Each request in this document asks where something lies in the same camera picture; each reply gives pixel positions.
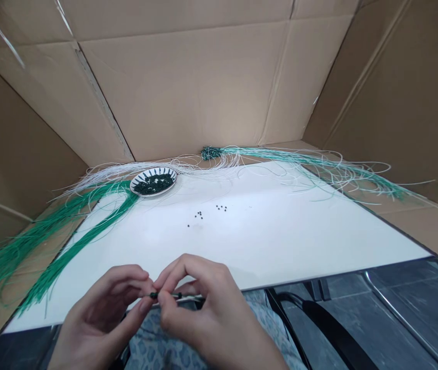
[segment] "right hand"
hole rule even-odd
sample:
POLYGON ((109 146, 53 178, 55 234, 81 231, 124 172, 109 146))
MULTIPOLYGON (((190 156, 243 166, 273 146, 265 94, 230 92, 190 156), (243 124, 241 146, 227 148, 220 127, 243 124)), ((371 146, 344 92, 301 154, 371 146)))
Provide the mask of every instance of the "right hand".
POLYGON ((197 350, 212 366, 227 369, 288 369, 281 352, 264 331, 234 282, 229 269, 184 254, 159 275, 161 326, 197 350), (176 286, 185 276, 195 281, 176 286), (170 293, 201 294, 201 310, 178 307, 170 293))

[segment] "hand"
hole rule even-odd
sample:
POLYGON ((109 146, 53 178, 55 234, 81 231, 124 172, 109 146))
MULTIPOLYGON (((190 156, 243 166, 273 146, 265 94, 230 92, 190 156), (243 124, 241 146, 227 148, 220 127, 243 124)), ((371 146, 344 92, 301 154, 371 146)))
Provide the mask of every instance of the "hand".
POLYGON ((137 332, 153 300, 142 298, 121 321, 128 305, 153 291, 140 266, 112 267, 68 313, 48 368, 107 369, 137 332))
POLYGON ((154 287, 161 305, 161 326, 195 348, 212 366, 227 369, 288 369, 281 352, 255 318, 228 268, 184 254, 159 275, 154 287), (178 282, 191 275, 197 280, 178 282), (201 310, 178 307, 170 292, 201 294, 201 310))

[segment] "fingernail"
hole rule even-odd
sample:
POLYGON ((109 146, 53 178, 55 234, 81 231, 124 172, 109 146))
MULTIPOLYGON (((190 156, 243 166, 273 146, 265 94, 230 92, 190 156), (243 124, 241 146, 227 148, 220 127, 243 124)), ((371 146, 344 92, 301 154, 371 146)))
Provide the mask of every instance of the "fingernail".
POLYGON ((159 302, 159 305, 161 305, 161 306, 164 304, 164 297, 162 296, 162 294, 160 292, 157 295, 157 301, 159 302))
POLYGON ((152 301, 148 299, 143 299, 142 303, 140 303, 139 311, 140 313, 146 313, 151 309, 152 301))

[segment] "cardboard box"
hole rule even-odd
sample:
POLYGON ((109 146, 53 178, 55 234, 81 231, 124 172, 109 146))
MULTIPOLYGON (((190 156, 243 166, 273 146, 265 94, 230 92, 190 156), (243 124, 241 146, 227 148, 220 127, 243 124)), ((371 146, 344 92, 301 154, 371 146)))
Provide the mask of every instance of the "cardboard box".
MULTIPOLYGON (((438 180, 438 0, 0 0, 0 29, 25 64, 0 37, 0 235, 86 164, 204 145, 339 150, 438 180)), ((438 202, 438 181, 416 190, 438 202)), ((438 254, 437 204, 351 196, 438 254)))
POLYGON ((438 1, 362 6, 303 139, 438 203, 438 1))

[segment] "green string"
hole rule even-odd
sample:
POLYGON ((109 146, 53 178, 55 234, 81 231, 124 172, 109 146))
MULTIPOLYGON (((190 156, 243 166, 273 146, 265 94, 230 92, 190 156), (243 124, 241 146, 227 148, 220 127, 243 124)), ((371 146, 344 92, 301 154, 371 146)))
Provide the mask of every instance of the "green string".
POLYGON ((138 200, 138 195, 132 193, 128 186, 125 186, 127 197, 123 204, 115 211, 91 228, 78 242, 68 248, 59 258, 51 263, 36 281, 32 289, 29 291, 27 298, 19 308, 20 314, 28 309, 32 304, 39 303, 46 295, 49 288, 60 276, 66 265, 96 236, 101 234, 109 226, 113 225, 119 218, 121 218, 138 200))
POLYGON ((110 225, 114 224, 138 199, 138 196, 130 191, 130 181, 120 183, 106 183, 93 187, 90 192, 79 196, 71 197, 66 203, 58 206, 47 215, 40 216, 33 226, 11 239, 11 242, 0 248, 0 297, 3 288, 9 284, 13 274, 20 264, 27 259, 36 248, 45 241, 53 238, 64 227, 73 224, 80 217, 84 217, 83 210, 87 205, 94 204, 107 194, 125 192, 126 201, 116 211, 114 211, 104 221, 97 224, 82 239, 73 245, 66 253, 62 254, 59 259, 53 262, 48 269, 41 275, 41 281, 36 282, 33 289, 29 292, 29 303, 22 305, 25 310, 31 304, 33 297, 42 298, 47 292, 51 283, 56 279, 64 266, 90 241, 110 225))
POLYGON ((313 170, 315 173, 313 174, 309 171, 303 171, 303 174, 312 181, 315 187, 317 187, 316 181, 322 178, 324 181, 331 185, 335 185, 341 190, 346 184, 352 184, 365 192, 386 194, 399 200, 402 200, 406 195, 420 197, 418 194, 374 173, 371 168, 367 166, 343 161, 331 161, 321 156, 278 151, 262 147, 240 148, 237 146, 227 146, 224 148, 206 146, 201 152, 203 160, 211 160, 220 156, 238 154, 242 156, 259 157, 302 165, 313 170), (364 181, 370 182, 375 188, 365 188, 364 181))

